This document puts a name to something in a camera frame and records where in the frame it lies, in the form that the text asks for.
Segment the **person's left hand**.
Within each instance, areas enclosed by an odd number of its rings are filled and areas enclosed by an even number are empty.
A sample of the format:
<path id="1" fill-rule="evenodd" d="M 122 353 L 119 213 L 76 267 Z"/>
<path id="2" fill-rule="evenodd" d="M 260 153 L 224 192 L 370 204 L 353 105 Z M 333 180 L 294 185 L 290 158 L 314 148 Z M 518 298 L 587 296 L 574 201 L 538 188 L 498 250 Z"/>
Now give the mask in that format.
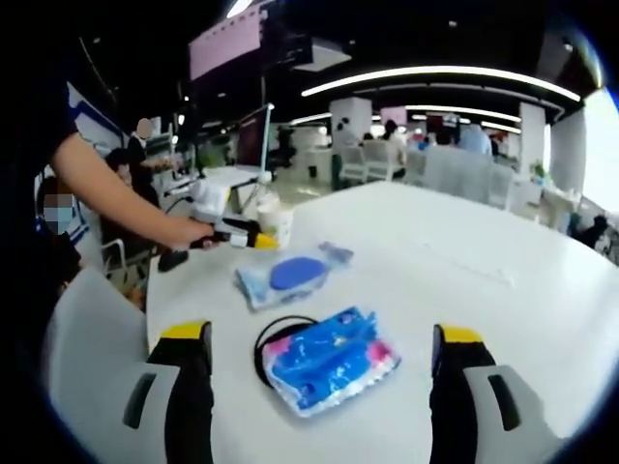
<path id="1" fill-rule="evenodd" d="M 176 232 L 171 247 L 176 249 L 210 249 L 214 241 L 215 230 L 211 224 L 199 222 L 192 218 L 180 217 L 175 220 Z"/>

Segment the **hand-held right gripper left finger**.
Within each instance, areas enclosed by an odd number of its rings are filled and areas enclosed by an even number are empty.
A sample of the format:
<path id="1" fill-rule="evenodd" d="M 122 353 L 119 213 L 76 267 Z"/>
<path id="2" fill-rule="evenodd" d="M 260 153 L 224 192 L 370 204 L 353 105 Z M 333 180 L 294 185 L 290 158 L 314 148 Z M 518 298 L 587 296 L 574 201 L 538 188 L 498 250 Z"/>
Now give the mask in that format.
<path id="1" fill-rule="evenodd" d="M 143 329 L 112 323 L 94 338 L 98 461 L 212 462 L 210 323 L 172 326 L 152 351 Z"/>

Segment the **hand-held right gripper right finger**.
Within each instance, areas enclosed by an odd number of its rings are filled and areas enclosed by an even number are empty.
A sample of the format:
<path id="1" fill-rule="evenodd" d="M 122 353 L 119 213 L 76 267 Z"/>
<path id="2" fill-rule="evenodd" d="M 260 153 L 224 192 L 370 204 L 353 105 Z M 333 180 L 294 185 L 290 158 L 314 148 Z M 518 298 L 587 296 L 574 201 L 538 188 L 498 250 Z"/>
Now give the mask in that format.
<path id="1" fill-rule="evenodd" d="M 431 376 L 432 463 L 545 463 L 561 448 L 542 400 L 473 330 L 434 326 Z"/>

